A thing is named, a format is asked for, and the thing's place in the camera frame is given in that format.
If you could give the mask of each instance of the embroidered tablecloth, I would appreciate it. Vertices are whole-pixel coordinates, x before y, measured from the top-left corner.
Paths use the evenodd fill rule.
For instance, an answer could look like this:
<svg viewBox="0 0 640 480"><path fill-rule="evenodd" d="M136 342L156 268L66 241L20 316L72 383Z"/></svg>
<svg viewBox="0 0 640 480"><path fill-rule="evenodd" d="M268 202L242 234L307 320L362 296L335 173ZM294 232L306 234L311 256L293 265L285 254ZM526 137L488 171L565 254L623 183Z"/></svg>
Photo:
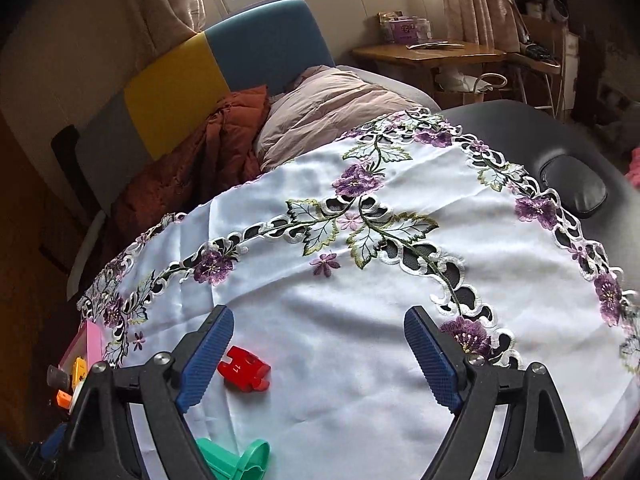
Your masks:
<svg viewBox="0 0 640 480"><path fill-rule="evenodd" d="M271 386L243 394L215 374L186 415L194 436L240 453L267 440L268 480L414 480L452 421L404 339L404 313L421 304L494 365L548 367L591 475L640 406L637 311L614 264L553 190L416 108L165 217L78 306L102 327L105 359L127 366L226 304L232 344L271 365ZM134 423L163 478L142 409Z"/></svg>

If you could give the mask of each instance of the blue gripper pad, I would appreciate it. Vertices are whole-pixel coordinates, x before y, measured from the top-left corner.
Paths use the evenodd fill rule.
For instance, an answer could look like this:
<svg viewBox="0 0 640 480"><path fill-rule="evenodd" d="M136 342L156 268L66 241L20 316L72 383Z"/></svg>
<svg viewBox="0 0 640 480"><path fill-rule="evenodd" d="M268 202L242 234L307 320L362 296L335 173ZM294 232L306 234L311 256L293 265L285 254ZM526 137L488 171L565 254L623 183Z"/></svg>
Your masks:
<svg viewBox="0 0 640 480"><path fill-rule="evenodd" d="M225 308L184 367L175 405L180 413L202 400L216 367L234 334L234 314Z"/></svg>
<svg viewBox="0 0 640 480"><path fill-rule="evenodd" d="M404 337L418 359L438 404L446 406L453 414L458 413L462 398L458 393L456 372L413 309L404 316Z"/></svg>

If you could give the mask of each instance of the yellow and blue headboard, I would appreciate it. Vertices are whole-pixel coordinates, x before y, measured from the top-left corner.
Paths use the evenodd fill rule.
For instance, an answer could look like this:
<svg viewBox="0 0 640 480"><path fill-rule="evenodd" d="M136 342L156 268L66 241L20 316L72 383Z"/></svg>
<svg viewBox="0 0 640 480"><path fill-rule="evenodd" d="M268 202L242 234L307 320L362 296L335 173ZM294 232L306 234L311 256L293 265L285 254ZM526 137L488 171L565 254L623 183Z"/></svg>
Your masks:
<svg viewBox="0 0 640 480"><path fill-rule="evenodd" d="M144 165L174 149L229 91L265 84L276 95L322 64L334 60L304 0L236 14L160 57L114 96L81 133L78 164L108 212Z"/></svg>

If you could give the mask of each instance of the pink fabric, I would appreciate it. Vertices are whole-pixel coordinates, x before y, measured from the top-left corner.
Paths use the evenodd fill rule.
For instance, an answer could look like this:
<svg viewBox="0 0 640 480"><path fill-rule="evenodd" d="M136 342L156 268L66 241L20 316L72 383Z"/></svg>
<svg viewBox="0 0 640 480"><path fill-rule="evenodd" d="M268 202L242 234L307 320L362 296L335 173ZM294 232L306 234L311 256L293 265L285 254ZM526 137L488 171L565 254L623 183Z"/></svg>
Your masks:
<svg viewBox="0 0 640 480"><path fill-rule="evenodd" d="M383 114L418 105L353 72L326 66L306 70L294 90L273 104L255 144L262 171L310 152Z"/></svg>
<svg viewBox="0 0 640 480"><path fill-rule="evenodd" d="M640 147L631 152L632 159L629 172L626 174L629 182L640 189Z"/></svg>

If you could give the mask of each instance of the black leather cushion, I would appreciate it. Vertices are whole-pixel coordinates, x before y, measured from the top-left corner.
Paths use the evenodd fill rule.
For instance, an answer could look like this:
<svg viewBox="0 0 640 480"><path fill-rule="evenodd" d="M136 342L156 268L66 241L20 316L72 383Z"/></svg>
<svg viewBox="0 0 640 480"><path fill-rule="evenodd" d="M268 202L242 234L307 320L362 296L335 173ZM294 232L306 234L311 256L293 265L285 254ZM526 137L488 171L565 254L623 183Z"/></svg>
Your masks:
<svg viewBox="0 0 640 480"><path fill-rule="evenodd" d="M602 242L611 265L625 270L625 288L640 288L640 193L582 133L516 101L489 101L442 114L533 176L559 155L572 155L591 168L603 181L607 199L581 220L584 236Z"/></svg>
<svg viewBox="0 0 640 480"><path fill-rule="evenodd" d="M607 198L602 179L571 155L558 155L548 161L540 171L540 179L558 192L562 206L578 218L590 217Z"/></svg>

